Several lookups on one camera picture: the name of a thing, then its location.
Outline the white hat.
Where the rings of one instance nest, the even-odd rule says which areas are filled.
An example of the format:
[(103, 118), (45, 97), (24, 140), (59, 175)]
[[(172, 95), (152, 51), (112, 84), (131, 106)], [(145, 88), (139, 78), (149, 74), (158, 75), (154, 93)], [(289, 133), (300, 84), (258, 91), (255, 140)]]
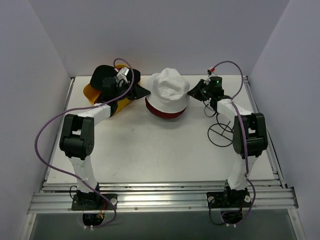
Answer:
[(150, 92), (146, 97), (148, 103), (162, 113), (179, 113), (189, 104), (190, 83), (175, 68), (154, 73), (146, 81), (145, 88)]

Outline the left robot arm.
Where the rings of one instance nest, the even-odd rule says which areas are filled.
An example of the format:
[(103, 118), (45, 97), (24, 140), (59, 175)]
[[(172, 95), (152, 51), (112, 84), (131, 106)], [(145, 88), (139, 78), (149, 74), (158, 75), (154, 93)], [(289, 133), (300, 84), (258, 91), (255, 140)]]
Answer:
[(90, 210), (100, 206), (99, 183), (91, 163), (95, 146), (95, 126), (114, 116), (132, 101), (149, 95), (140, 85), (141, 75), (134, 71), (92, 76), (83, 89), (92, 108), (64, 117), (59, 148), (69, 158), (74, 174), (78, 176), (76, 196)]

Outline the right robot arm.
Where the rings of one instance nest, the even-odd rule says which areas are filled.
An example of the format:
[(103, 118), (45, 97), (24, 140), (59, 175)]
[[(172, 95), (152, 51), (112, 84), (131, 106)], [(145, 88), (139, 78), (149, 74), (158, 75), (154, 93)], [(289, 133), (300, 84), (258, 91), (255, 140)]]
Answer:
[(232, 146), (236, 153), (233, 170), (226, 182), (230, 189), (222, 193), (223, 203), (234, 206), (240, 201), (240, 194), (247, 188), (254, 163), (268, 147), (265, 116), (253, 113), (234, 103), (222, 87), (223, 79), (211, 74), (201, 79), (193, 89), (182, 76), (164, 76), (161, 73), (151, 75), (145, 89), (145, 105), (150, 113), (162, 119), (175, 119), (182, 115), (194, 98), (207, 101), (219, 115), (225, 116), (233, 124)]

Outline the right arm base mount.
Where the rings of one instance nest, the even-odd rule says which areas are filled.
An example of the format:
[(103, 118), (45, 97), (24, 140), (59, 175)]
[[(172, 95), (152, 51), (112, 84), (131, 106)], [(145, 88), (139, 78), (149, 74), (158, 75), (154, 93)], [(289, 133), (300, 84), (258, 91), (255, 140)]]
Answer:
[(207, 192), (207, 205), (213, 209), (248, 208), (252, 201), (247, 191), (215, 191)]

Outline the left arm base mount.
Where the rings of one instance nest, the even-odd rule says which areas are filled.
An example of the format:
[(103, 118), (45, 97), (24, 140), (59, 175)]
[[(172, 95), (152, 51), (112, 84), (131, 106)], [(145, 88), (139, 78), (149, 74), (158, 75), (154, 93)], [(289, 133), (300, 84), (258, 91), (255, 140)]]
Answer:
[(113, 210), (110, 203), (94, 192), (77, 192), (71, 205), (73, 211)]

